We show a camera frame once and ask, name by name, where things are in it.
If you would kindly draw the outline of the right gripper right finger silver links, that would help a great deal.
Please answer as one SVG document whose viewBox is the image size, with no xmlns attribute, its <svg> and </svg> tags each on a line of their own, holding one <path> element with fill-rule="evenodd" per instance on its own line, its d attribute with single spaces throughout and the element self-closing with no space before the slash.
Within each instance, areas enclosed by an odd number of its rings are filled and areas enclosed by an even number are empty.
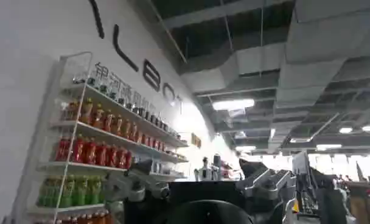
<svg viewBox="0 0 370 224">
<path fill-rule="evenodd" d="M 292 210 L 296 195 L 296 177 L 289 170 L 269 169 L 262 162 L 239 159 L 245 176 L 236 182 L 236 189 L 245 198 L 281 200 L 285 210 Z"/>
</svg>

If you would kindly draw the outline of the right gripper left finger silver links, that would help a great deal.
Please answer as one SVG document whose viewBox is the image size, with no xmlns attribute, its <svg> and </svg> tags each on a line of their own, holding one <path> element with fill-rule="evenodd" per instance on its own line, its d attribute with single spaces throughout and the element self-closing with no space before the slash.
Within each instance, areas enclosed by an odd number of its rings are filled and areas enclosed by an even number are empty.
<svg viewBox="0 0 370 224">
<path fill-rule="evenodd" d="M 103 183 L 105 201 L 141 202 L 147 192 L 158 199 L 167 198 L 170 194 L 169 184 L 150 175 L 152 164 L 153 161 L 140 161 L 122 173 L 108 174 Z"/>
</svg>

